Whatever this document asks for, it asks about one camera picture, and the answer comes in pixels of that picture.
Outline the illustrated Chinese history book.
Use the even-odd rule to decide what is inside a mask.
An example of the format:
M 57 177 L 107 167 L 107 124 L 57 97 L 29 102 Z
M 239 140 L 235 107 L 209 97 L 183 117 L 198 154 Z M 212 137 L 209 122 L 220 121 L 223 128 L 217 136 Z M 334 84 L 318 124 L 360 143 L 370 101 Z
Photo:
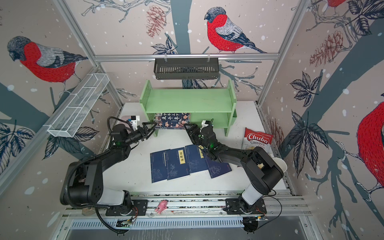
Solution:
M 190 123 L 190 113 L 163 113 L 155 114 L 154 121 L 158 129 L 183 129 L 185 124 Z

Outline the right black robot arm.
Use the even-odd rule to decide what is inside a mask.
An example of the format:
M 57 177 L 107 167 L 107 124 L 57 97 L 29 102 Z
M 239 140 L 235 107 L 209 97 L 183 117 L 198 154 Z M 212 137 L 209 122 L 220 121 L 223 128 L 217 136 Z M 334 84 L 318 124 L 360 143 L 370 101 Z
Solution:
M 230 148 L 217 140 L 211 124 L 203 128 L 196 124 L 186 124 L 184 128 L 192 144 L 202 149 L 209 159 L 244 169 L 250 185 L 239 197 L 243 213 L 251 213 L 256 202 L 267 196 L 284 176 L 284 171 L 261 147 L 252 150 Z

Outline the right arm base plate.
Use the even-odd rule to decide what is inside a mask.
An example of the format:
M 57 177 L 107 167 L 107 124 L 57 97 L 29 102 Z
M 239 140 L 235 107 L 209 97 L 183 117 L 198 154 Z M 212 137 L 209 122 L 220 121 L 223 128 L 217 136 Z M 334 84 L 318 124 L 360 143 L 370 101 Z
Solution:
M 226 199 L 223 211 L 228 215 L 266 215 L 267 210 L 265 202 L 262 199 L 257 200 L 254 204 L 249 205 L 243 199 Z

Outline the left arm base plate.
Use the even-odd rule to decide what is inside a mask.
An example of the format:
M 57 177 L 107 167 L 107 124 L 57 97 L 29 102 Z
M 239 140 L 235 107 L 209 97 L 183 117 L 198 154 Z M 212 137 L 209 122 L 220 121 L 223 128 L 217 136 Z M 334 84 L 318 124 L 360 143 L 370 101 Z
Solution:
M 108 217 L 138 217 L 145 216 L 148 200 L 131 200 L 119 206 L 110 206 L 106 210 Z

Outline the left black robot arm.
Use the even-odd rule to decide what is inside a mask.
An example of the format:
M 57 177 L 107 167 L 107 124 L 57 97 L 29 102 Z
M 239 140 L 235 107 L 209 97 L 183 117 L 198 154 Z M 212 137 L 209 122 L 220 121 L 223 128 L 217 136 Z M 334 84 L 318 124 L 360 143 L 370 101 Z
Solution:
M 127 191 L 104 186 L 103 173 L 126 160 L 131 150 L 155 132 L 156 123 L 142 123 L 134 129 L 129 121 L 109 117 L 107 127 L 108 148 L 99 155 L 69 165 L 60 194 L 62 205 L 74 209 L 108 208 L 125 205 L 128 201 Z

